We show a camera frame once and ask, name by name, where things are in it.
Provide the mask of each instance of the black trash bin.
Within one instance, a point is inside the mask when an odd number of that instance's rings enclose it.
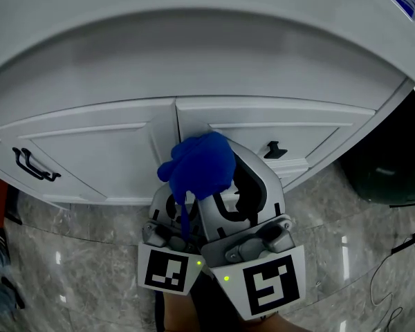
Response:
[[[340,162],[363,199],[389,205],[415,204],[415,92]]]

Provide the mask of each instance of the drawer handle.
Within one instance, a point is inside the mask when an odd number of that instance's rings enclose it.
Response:
[[[286,152],[286,149],[278,149],[278,142],[271,141],[269,144],[269,152],[264,156],[264,158],[281,158]]]
[[[15,152],[15,162],[17,163],[17,165],[24,170],[25,172],[29,173],[32,177],[35,177],[37,180],[44,180],[43,176],[39,176],[38,174],[35,174],[34,172],[32,172],[30,169],[24,167],[24,165],[22,163],[20,163],[20,154],[21,151],[18,150],[16,147],[13,147],[12,150]]]
[[[23,153],[23,155],[25,156],[25,163],[26,166],[29,167],[29,169],[33,170],[36,174],[38,174],[39,176],[43,177],[45,180],[49,181],[49,182],[54,182],[55,179],[57,177],[62,177],[61,174],[57,174],[55,172],[53,172],[53,176],[50,177],[49,176],[49,172],[42,172],[39,169],[37,169],[36,167],[32,166],[29,162],[30,156],[32,155],[31,152],[28,149],[22,148],[21,152]]]
[[[62,175],[57,174],[57,173],[53,173],[52,177],[50,177],[49,172],[42,172],[39,169],[37,169],[36,167],[32,166],[30,163],[30,156],[31,156],[31,152],[28,149],[21,149],[18,150],[16,147],[13,147],[12,150],[15,152],[15,162],[17,163],[17,165],[23,169],[25,172],[29,173],[31,176],[35,177],[38,180],[47,180],[49,182],[54,182],[55,179],[57,177],[61,177]],[[26,163],[26,167],[20,163],[20,154],[23,153],[24,157],[25,157],[25,163]]]

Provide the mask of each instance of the gray tile floor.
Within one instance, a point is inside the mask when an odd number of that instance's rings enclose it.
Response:
[[[294,241],[306,251],[307,294],[280,313],[311,331],[372,331],[389,299],[371,304],[371,277],[390,249],[415,232],[415,207],[363,201],[337,165],[285,200]],[[154,295],[136,281],[147,207],[73,205],[66,211],[22,193],[18,208],[24,225],[6,221],[12,264],[0,274],[17,284],[27,308],[13,318],[0,315],[0,331],[154,331]],[[404,308],[391,331],[402,331],[415,317],[415,246],[379,271],[376,299],[389,291],[393,308]]]

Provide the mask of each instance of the white cabinet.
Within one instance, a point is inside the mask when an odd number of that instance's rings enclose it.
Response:
[[[174,103],[174,98],[163,98],[97,104],[29,118],[0,131],[10,143],[34,149],[63,172],[72,173],[100,196],[94,201],[145,204],[162,185],[156,175],[158,166],[170,159],[178,143]],[[18,176],[29,187],[36,182],[15,162],[10,166],[10,176]],[[62,182],[63,173],[53,184]]]
[[[83,182],[76,179],[68,171],[58,165],[55,161],[44,154],[34,144],[18,139],[8,138],[0,134],[0,172],[13,178],[14,181],[23,186],[22,189],[29,188],[38,193],[46,201],[65,201],[65,202],[87,202],[99,201],[101,195]],[[17,159],[13,148],[17,151],[27,149],[30,152],[29,163],[34,168],[43,172],[58,173],[61,177],[53,182],[36,178],[37,174],[29,174],[17,165]],[[21,166],[26,167],[25,156],[19,156]]]
[[[267,97],[188,97],[176,101],[181,139],[218,131],[264,159],[284,185],[355,133],[374,111],[328,102]],[[266,159],[268,144],[287,152]]]
[[[162,185],[158,167],[180,139],[218,131],[259,155],[287,186],[373,114],[328,102],[250,96],[95,104],[0,127],[0,175],[46,201],[145,205]],[[270,142],[284,151],[265,158]],[[29,161],[22,154],[19,165],[15,151],[29,151]],[[40,172],[61,176],[37,179]]]

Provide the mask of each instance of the blue plush toy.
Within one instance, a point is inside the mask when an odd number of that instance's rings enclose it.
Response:
[[[190,224],[186,192],[202,200],[228,189],[234,176],[235,157],[228,140],[216,132],[186,139],[172,149],[171,156],[172,160],[163,163],[157,174],[163,182],[169,181],[175,201],[182,206],[181,232],[187,241]]]

